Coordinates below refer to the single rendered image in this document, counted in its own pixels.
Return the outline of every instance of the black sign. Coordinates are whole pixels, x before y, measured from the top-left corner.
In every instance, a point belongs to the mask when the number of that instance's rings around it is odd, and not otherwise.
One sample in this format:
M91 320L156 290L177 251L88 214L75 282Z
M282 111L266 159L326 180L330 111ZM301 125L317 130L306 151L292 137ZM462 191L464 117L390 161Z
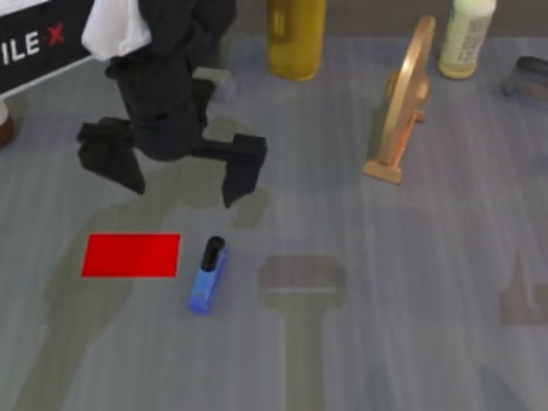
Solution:
M93 0L50 0L0 17L0 94L87 57L81 35Z

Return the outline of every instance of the yellow cylinder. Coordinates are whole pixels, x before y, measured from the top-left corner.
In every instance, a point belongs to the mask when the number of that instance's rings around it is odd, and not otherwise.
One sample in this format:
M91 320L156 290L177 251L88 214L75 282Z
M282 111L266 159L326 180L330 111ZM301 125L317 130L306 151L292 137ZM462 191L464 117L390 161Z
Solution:
M497 0L455 0L438 60L439 71L455 80L474 74Z
M319 70L326 0L268 0L268 69L304 81Z

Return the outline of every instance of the white bottle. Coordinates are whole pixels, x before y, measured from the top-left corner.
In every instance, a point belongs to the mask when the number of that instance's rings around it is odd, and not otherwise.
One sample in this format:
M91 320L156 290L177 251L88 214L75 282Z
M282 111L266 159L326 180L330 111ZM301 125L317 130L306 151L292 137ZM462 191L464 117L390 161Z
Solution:
M461 80L474 73L496 8L497 0L455 0L438 60L443 75Z

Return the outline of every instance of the gray table surface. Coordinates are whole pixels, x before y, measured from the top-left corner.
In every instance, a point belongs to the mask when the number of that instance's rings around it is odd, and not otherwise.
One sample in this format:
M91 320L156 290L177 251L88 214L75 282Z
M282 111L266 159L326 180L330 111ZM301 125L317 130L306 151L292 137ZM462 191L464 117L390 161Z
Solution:
M267 73L262 40L240 42L237 94L211 105L208 135L247 130L270 151L229 210L216 162L140 158L142 198L80 168L80 125L124 115L101 65L10 100L0 410L546 410L548 106L498 88L548 43L491 39L467 81L432 61L395 187L360 168L407 42L328 39L302 84ZM79 279L102 230L181 232L178 277ZM185 304L211 235L231 256L203 319Z

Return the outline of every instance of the blue eraser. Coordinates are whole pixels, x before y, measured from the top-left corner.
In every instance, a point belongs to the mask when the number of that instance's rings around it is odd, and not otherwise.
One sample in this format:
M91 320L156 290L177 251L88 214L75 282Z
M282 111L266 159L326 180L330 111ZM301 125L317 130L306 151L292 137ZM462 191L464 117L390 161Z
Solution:
M229 250L224 239L221 237L209 239L188 301L188 308L193 313L209 315L215 297L215 289L228 256Z

